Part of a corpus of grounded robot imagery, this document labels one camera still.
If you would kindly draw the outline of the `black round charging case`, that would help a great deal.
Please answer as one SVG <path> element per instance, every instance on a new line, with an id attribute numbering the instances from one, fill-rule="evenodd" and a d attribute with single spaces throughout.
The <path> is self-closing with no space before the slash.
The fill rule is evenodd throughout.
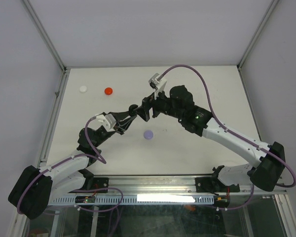
<path id="1" fill-rule="evenodd" d="M 128 112 L 129 112 L 130 117 L 137 115 L 137 111 L 136 111 L 137 108 L 138 108 L 138 105 L 136 105 L 136 104 L 129 106 Z"/>

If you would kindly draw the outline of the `purple round earbud charging case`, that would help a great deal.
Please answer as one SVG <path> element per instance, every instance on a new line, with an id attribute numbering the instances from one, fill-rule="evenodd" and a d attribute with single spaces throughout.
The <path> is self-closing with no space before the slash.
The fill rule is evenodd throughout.
<path id="1" fill-rule="evenodd" d="M 143 136 L 145 139 L 150 140 L 154 137 L 154 133 L 151 130 L 146 130 Z"/>

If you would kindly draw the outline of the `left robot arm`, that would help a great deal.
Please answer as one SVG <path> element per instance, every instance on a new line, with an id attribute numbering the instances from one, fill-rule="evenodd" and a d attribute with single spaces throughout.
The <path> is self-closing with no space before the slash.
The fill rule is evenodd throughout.
<path id="1" fill-rule="evenodd" d="M 93 188 L 93 174 L 87 167 L 95 162 L 106 163 L 98 147 L 114 134 L 124 134 L 135 112 L 101 113 L 90 118 L 79 132 L 77 153 L 58 162 L 36 168 L 26 167 L 12 191 L 8 201 L 33 220 L 40 216 L 48 204 L 74 190 L 83 192 Z"/>

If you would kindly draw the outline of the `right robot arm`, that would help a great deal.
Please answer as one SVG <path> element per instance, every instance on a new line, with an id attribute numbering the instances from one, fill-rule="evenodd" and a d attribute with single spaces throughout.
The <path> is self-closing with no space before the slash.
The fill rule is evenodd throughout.
<path id="1" fill-rule="evenodd" d="M 254 141 L 244 135 L 235 135 L 228 127 L 223 127 L 212 112 L 195 105 L 193 95 L 185 86 L 175 86 L 167 97 L 164 92 L 144 98 L 134 112 L 143 120 L 157 117 L 160 113 L 178 119 L 182 127 L 192 134 L 215 141 L 235 152 L 245 161 L 244 165 L 221 165 L 214 169 L 211 187 L 222 191 L 230 185 L 253 184 L 270 192 L 274 190 L 285 168 L 285 152 L 282 144 L 272 145 Z"/>

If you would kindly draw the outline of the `orange round charging case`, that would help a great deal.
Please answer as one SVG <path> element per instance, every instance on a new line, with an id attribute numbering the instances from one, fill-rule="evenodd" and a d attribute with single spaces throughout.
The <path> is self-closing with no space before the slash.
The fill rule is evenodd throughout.
<path id="1" fill-rule="evenodd" d="M 107 87 L 107 88 L 105 88 L 104 93 L 106 95 L 112 95 L 113 94 L 113 89 L 111 87 Z"/>

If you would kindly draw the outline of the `white round charging case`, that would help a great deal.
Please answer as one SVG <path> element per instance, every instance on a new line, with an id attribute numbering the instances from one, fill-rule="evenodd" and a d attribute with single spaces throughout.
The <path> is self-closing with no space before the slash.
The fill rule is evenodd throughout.
<path id="1" fill-rule="evenodd" d="M 87 91 L 87 87 L 85 85 L 79 88 L 80 93 L 85 93 Z"/>

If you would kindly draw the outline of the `aluminium frame post left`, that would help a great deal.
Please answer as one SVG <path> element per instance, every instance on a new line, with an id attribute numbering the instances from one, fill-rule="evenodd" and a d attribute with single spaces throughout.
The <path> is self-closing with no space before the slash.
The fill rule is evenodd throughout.
<path id="1" fill-rule="evenodd" d="M 28 13 L 35 28 L 37 29 L 41 39 L 45 43 L 48 51 L 52 55 L 54 61 L 56 62 L 56 64 L 60 68 L 60 70 L 64 73 L 66 71 L 66 66 L 65 66 L 63 60 L 61 59 L 61 57 L 59 56 L 59 54 L 58 54 L 52 40 L 50 39 L 47 31 L 45 30 L 41 20 L 39 19 L 39 16 L 36 13 L 31 1 L 30 0 L 21 0 L 21 3 L 23 5 L 24 9 L 26 10 L 26 12 Z"/>

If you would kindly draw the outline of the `aluminium frame post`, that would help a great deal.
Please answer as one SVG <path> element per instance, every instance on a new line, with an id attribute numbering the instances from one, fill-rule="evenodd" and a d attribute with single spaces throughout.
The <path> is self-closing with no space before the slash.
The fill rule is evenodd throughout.
<path id="1" fill-rule="evenodd" d="M 246 47 L 239 63 L 237 64 L 237 69 L 238 71 L 241 71 L 244 64 L 246 63 L 248 57 L 250 56 L 252 50 L 254 49 L 256 43 L 258 42 L 260 36 L 262 35 L 262 32 L 264 30 L 264 28 L 266 27 L 266 25 L 268 24 L 270 18 L 272 17 L 276 7 L 278 6 L 278 4 L 280 3 L 280 0 L 272 0 L 269 4 L 269 6 L 267 7 L 262 19 L 260 20 L 248 46 Z"/>
<path id="2" fill-rule="evenodd" d="M 36 13 L 31 1 L 30 0 L 21 0 L 21 3 L 23 5 L 24 9 L 26 10 L 26 12 L 28 13 L 35 28 L 37 29 L 41 39 L 45 43 L 48 51 L 52 55 L 54 61 L 56 62 L 56 64 L 60 68 L 60 70 L 64 73 L 66 71 L 66 66 L 65 66 L 63 60 L 61 59 L 61 57 L 59 56 L 59 54 L 58 54 L 52 40 L 50 39 L 47 31 L 45 30 L 41 20 L 39 19 L 39 16 Z"/>

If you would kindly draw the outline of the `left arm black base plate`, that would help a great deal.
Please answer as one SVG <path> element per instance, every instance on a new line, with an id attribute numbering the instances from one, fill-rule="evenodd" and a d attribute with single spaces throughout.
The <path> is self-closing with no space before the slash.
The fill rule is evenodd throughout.
<path id="1" fill-rule="evenodd" d="M 108 177 L 93 177 L 88 183 L 87 190 L 101 189 L 96 191 L 96 193 L 107 193 L 108 190 L 105 188 L 109 187 L 109 178 Z"/>

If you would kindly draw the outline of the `aluminium mounting rail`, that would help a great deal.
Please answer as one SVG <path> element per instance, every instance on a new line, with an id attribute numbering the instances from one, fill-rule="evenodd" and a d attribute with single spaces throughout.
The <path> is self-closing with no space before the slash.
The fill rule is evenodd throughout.
<path id="1" fill-rule="evenodd" d="M 195 178 L 209 177 L 209 175 L 100 175 L 95 177 L 108 177 L 109 187 L 118 188 L 125 195 L 134 194 L 199 194 L 196 192 Z M 87 185 L 81 188 L 86 191 Z M 230 194 L 235 195 L 249 195 L 251 192 L 251 185 L 239 185 L 239 193 L 218 193 L 218 195 Z"/>

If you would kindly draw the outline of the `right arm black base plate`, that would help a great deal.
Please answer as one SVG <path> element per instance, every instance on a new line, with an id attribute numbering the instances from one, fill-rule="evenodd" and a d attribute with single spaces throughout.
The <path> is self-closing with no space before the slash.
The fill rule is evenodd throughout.
<path id="1" fill-rule="evenodd" d="M 211 177 L 196 177 L 195 187 L 197 193 L 211 193 L 218 195 L 218 193 L 239 193 L 239 185 L 226 186 L 218 179 Z"/>

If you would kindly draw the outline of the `aluminium frame post right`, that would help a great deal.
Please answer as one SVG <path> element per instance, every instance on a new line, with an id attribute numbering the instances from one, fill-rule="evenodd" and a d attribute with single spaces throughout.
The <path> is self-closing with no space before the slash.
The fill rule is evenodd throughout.
<path id="1" fill-rule="evenodd" d="M 264 28 L 266 27 L 266 25 L 268 24 L 270 18 L 272 17 L 276 7 L 278 6 L 278 4 L 280 3 L 280 0 L 272 0 L 269 4 L 269 6 L 267 7 L 262 19 L 260 20 L 248 46 L 246 47 L 239 63 L 237 64 L 237 69 L 238 71 L 241 71 L 244 64 L 246 63 L 248 57 L 250 56 L 252 50 L 254 49 L 256 43 L 258 42 L 260 36 L 262 35 L 262 32 L 264 30 Z"/>

